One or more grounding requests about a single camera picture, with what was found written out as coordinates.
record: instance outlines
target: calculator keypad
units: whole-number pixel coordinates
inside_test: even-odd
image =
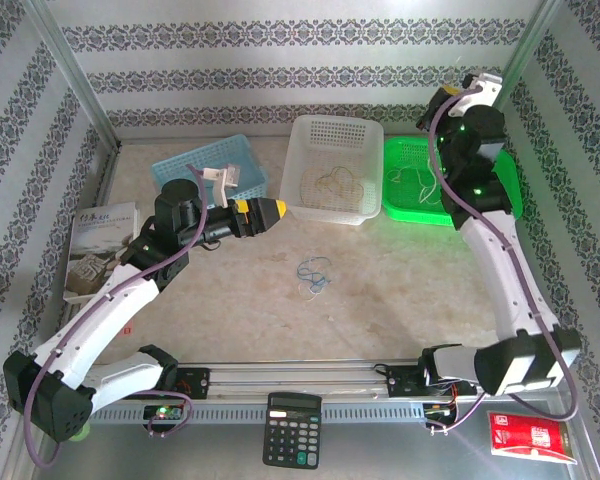
[[[264,460],[268,465],[316,468],[318,465],[319,423],[316,416],[297,421],[269,419]]]

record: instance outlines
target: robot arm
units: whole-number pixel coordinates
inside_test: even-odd
[[[227,183],[226,175],[218,176],[217,171],[211,174],[223,185]],[[195,245],[218,243],[231,235],[255,236],[271,228],[286,211],[279,200],[227,201],[217,196],[227,206],[207,210],[207,220]],[[156,198],[155,216],[144,224],[103,288],[33,355],[16,351],[5,361],[9,403],[20,413],[34,379],[45,362],[52,362],[35,392],[31,419],[56,442],[71,438],[93,412],[110,403],[144,390],[173,388],[178,362],[153,345],[111,365],[93,368],[93,363],[123,326],[188,264],[186,253],[172,263],[163,262],[193,241],[201,208],[194,182],[181,179],[167,183]],[[142,276],[151,267],[153,273]],[[75,328],[68,341],[64,340]]]
[[[541,321],[551,332],[565,363],[571,365],[580,349],[578,333],[561,328],[542,298],[520,248],[508,196],[493,172],[505,141],[504,116],[491,107],[501,79],[489,74],[468,76],[463,86],[479,86],[482,91],[459,100],[435,132],[445,179],[511,244],[508,248],[516,253]],[[438,90],[418,127],[428,130],[440,106],[455,93],[449,88]],[[477,259],[494,308],[499,342],[486,348],[458,345],[425,349],[420,359],[425,384],[463,379],[480,385],[490,395],[556,386],[564,374],[531,313],[510,252],[482,221],[470,216],[444,191],[442,204]]]

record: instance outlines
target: calculator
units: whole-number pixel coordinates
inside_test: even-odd
[[[274,467],[316,469],[320,459],[322,398],[269,394],[262,461]]]

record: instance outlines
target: red packet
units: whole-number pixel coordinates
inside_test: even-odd
[[[118,332],[117,337],[126,337],[133,333],[133,320],[129,320],[127,324]]]
[[[567,426],[540,417],[489,412],[491,453],[554,463],[573,458]]]

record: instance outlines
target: blue string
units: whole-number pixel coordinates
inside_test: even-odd
[[[310,268],[311,262],[316,260],[325,260],[327,262],[327,266],[331,265],[331,260],[329,260],[327,257],[311,257],[308,260],[300,263],[296,270],[298,278],[301,281],[309,282],[311,284],[309,291],[314,295],[320,293],[324,287],[331,283],[331,280],[325,277],[323,273],[314,271]]]

